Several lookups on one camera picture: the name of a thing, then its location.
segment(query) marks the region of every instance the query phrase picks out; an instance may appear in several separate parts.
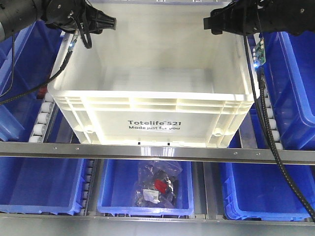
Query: plastic bag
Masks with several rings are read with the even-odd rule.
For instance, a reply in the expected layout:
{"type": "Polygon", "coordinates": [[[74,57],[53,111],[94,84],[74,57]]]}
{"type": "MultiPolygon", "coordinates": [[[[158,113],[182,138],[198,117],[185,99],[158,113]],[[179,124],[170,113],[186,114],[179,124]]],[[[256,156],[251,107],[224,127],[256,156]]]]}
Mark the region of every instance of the plastic bag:
{"type": "Polygon", "coordinates": [[[133,206],[174,208],[181,172],[177,161],[139,161],[133,206]]]}

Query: metal shelf beam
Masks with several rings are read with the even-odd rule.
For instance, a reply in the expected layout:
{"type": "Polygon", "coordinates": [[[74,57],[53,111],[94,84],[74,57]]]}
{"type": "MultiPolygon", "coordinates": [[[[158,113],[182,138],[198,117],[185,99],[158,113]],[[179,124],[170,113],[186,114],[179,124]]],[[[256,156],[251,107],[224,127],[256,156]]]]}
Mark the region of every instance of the metal shelf beam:
{"type": "MultiPolygon", "coordinates": [[[[285,164],[315,165],[315,151],[279,150],[285,164]]],[[[268,149],[145,147],[0,142],[0,157],[152,159],[275,164],[268,149]]]]}
{"type": "Polygon", "coordinates": [[[210,220],[210,219],[178,219],[178,218],[146,218],[146,217],[112,217],[112,216],[72,216],[72,215],[39,215],[39,214],[9,214],[0,213],[0,221],[5,218],[15,219],[49,219],[54,220],[97,220],[101,222],[174,222],[174,223],[206,223],[222,225],[283,225],[315,227],[313,222],[285,222],[285,221],[251,221],[251,220],[210,220]]]}

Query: black cable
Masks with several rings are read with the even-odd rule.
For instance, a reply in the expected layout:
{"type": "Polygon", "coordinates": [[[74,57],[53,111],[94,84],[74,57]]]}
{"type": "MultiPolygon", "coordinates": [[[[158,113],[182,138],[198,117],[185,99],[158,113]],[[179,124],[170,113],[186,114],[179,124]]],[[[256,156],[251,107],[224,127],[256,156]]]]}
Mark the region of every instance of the black cable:
{"type": "Polygon", "coordinates": [[[79,16],[74,16],[74,17],[69,16],[69,18],[74,20],[74,22],[77,26],[78,32],[80,34],[80,37],[81,37],[81,40],[82,40],[84,46],[87,49],[90,49],[90,48],[92,48],[92,39],[91,39],[90,31],[89,31],[89,24],[88,24],[88,21],[86,18],[86,6],[85,5],[84,5],[84,10],[83,10],[81,17],[82,18],[80,19],[79,16]]]}
{"type": "Polygon", "coordinates": [[[13,87],[13,80],[14,80],[14,65],[15,65],[15,34],[12,35],[12,55],[11,55],[11,84],[9,86],[9,88],[3,93],[0,95],[0,97],[3,97],[5,96],[6,94],[8,94],[12,87],[13,87]]]}
{"type": "MultiPolygon", "coordinates": [[[[248,53],[248,42],[247,42],[247,36],[246,36],[246,30],[245,30],[245,28],[246,28],[247,3],[248,3],[248,0],[246,2],[246,5],[244,6],[244,18],[243,18],[244,46],[245,46],[248,70],[249,70],[249,74],[250,74],[250,78],[251,78],[251,85],[252,85],[252,93],[254,96],[254,102],[255,102],[255,106],[259,109],[258,100],[256,97],[256,92],[255,92],[255,85],[253,82],[252,68],[251,68],[250,56],[248,53]]],[[[284,164],[280,158],[280,155],[279,155],[279,152],[277,150],[276,143],[275,143],[275,140],[274,140],[274,137],[272,134],[272,130],[270,127],[266,102],[265,102],[265,99],[263,99],[264,87],[265,87],[264,85],[265,84],[264,84],[264,80],[261,76],[261,72],[257,73],[257,77],[258,77],[260,97],[261,97],[261,108],[262,108],[262,116],[263,116],[262,118],[264,121],[263,123],[261,123],[261,125],[264,126],[264,128],[265,128],[266,139],[267,139],[267,142],[269,144],[270,150],[271,150],[271,152],[275,158],[277,166],[279,167],[279,169],[280,169],[283,177],[285,178],[286,182],[288,183],[289,187],[292,189],[292,191],[297,196],[297,198],[299,199],[301,204],[304,206],[304,208],[306,209],[306,211],[308,212],[308,214],[310,215],[312,220],[315,222],[315,210],[312,208],[311,204],[307,201],[307,199],[305,198],[305,196],[303,195],[301,190],[298,188],[298,186],[296,185],[296,183],[294,182],[292,177],[289,175],[287,169],[285,168],[285,166],[284,166],[284,164]]]]}
{"type": "Polygon", "coordinates": [[[72,50],[67,52],[60,69],[50,79],[48,79],[47,81],[45,81],[44,83],[42,83],[40,85],[37,85],[36,87],[33,87],[32,89],[30,89],[30,90],[28,90],[26,92],[23,92],[23,93],[18,94],[18,95],[14,96],[14,97],[8,98],[8,99],[6,99],[4,101],[0,101],[0,105],[3,105],[5,103],[11,102],[11,101],[14,101],[14,100],[16,100],[16,99],[18,99],[20,97],[23,97],[25,95],[28,95],[28,94],[30,94],[32,92],[37,91],[41,87],[47,86],[50,82],[52,82],[55,78],[57,78],[64,71],[64,69],[66,68],[66,66],[67,66],[67,64],[68,64],[68,62],[69,62],[69,60],[71,58],[71,55],[72,55],[72,50]]]}

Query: blue storage bin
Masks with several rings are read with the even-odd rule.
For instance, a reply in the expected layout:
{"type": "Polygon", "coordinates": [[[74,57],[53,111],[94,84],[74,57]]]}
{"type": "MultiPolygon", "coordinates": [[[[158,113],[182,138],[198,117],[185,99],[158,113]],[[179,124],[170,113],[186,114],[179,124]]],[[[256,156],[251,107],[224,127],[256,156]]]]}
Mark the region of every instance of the blue storage bin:
{"type": "Polygon", "coordinates": [[[80,212],[84,159],[0,158],[0,211],[80,212]]]}
{"type": "Polygon", "coordinates": [[[264,34],[267,88],[285,149],[315,149],[315,34],[264,34]]]}
{"type": "MultiPolygon", "coordinates": [[[[49,29],[36,22],[16,34],[13,87],[1,97],[5,100],[46,81],[52,70],[59,46],[60,30],[49,29]]],[[[0,94],[11,84],[12,38],[0,44],[0,94]]],[[[0,106],[0,139],[27,142],[41,101],[36,92],[0,106]]]]}
{"type": "Polygon", "coordinates": [[[187,216],[193,213],[191,163],[180,162],[176,207],[149,208],[132,206],[133,187],[138,181],[138,160],[107,160],[104,163],[97,210],[101,213],[130,216],[187,216]]]}
{"type": "MultiPolygon", "coordinates": [[[[311,168],[288,165],[287,169],[315,207],[315,182],[311,168]]],[[[301,221],[309,217],[276,165],[222,163],[221,180],[228,219],[301,221]]]]}
{"type": "Polygon", "coordinates": [[[241,148],[240,133],[237,131],[230,142],[229,148],[241,148]]]}

